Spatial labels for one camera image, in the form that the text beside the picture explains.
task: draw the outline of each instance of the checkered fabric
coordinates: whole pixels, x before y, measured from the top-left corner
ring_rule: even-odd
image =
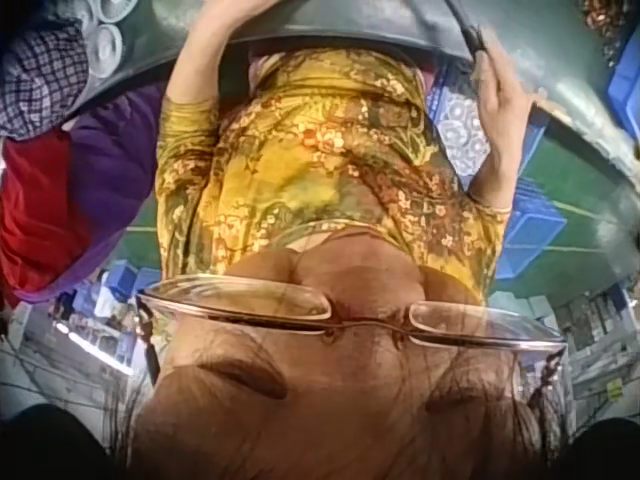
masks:
[[[11,44],[0,71],[0,136],[28,140],[64,121],[89,77],[81,26],[47,20]]]

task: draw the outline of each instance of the hand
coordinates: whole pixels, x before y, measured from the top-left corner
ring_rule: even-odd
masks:
[[[487,51],[476,54],[479,73],[478,110],[491,153],[520,164],[524,137],[533,104],[525,92],[509,55],[495,33],[482,30]]]
[[[281,0],[208,0],[200,17],[238,28]]]

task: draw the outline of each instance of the table surface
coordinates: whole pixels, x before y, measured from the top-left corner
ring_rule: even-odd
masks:
[[[108,0],[84,0],[100,4]],[[474,23],[496,30],[533,90],[543,90],[571,120],[571,128],[640,184],[633,141],[608,108],[611,70],[601,40],[584,24],[574,0],[463,0]],[[202,0],[137,0],[132,12],[116,23],[124,39],[124,56],[106,79],[92,77],[75,111],[105,92],[165,67],[168,75]],[[237,32],[221,72],[223,92],[243,88],[242,45],[265,38],[341,37],[389,42],[469,59],[443,0],[284,0]]]

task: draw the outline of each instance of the floor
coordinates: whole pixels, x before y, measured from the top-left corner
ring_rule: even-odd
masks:
[[[516,297],[545,295],[552,306],[585,292],[597,293],[640,268],[634,235],[640,199],[612,166],[571,136],[550,129],[524,176],[554,201],[568,224],[553,243],[515,280],[495,290]],[[156,204],[150,199],[114,252],[137,266],[159,268]]]

